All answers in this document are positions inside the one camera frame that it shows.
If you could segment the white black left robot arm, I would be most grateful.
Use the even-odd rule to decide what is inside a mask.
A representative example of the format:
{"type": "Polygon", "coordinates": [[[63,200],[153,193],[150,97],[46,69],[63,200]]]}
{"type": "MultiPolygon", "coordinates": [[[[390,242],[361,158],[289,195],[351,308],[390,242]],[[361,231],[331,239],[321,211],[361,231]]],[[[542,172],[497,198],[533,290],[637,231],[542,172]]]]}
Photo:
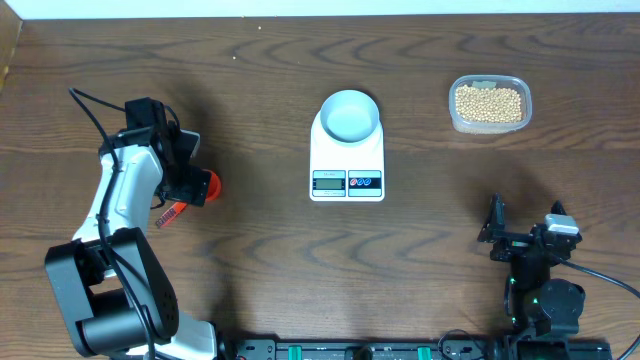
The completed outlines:
{"type": "Polygon", "coordinates": [[[200,137],[149,127],[122,131],[100,149],[102,175],[71,242],[52,247],[45,270],[75,350],[112,359],[215,359],[214,326],[179,311],[177,296],[146,239],[151,203],[171,172],[177,197],[203,205],[211,179],[192,167],[200,137]]]}

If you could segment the white digital kitchen scale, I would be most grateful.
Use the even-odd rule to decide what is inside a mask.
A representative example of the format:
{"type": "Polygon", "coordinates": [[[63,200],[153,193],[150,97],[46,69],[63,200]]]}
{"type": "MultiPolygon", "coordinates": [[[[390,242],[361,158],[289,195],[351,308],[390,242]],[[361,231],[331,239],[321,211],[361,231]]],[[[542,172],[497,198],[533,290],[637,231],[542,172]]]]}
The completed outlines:
{"type": "Polygon", "coordinates": [[[386,195],[384,131],[379,111],[349,109],[339,115],[369,120],[372,131],[357,142],[334,138],[319,111],[311,126],[309,198],[316,202],[381,202],[386,195]]]}

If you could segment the red plastic scoop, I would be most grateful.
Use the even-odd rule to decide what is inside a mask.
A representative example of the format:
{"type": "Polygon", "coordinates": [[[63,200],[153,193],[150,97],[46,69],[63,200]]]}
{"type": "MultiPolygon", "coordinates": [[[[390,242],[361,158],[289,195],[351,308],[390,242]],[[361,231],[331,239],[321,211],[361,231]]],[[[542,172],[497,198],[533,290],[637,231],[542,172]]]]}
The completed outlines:
{"type": "MultiPolygon", "coordinates": [[[[208,186],[207,195],[205,198],[206,202],[214,201],[220,194],[222,185],[221,180],[216,173],[211,170],[208,170],[208,173],[211,175],[211,179],[208,186]]],[[[155,226],[160,229],[168,224],[170,224],[176,217],[178,217],[188,205],[184,202],[176,202],[174,203],[168,210],[166,210],[156,221],[155,226]]]]}

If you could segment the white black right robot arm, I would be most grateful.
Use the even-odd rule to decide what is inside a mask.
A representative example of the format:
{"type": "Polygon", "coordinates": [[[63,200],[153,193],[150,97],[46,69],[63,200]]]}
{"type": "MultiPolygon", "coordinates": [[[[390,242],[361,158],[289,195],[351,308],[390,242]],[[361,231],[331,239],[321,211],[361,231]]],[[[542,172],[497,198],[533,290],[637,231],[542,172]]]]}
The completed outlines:
{"type": "Polygon", "coordinates": [[[494,194],[477,240],[490,243],[490,259],[510,265],[504,308],[513,330],[491,342],[488,359],[610,359],[610,346],[595,340],[572,341],[584,311],[583,287],[553,278],[551,269],[570,258],[582,241],[579,227],[555,202],[544,221],[527,233],[506,228],[505,204],[494,194]]]}

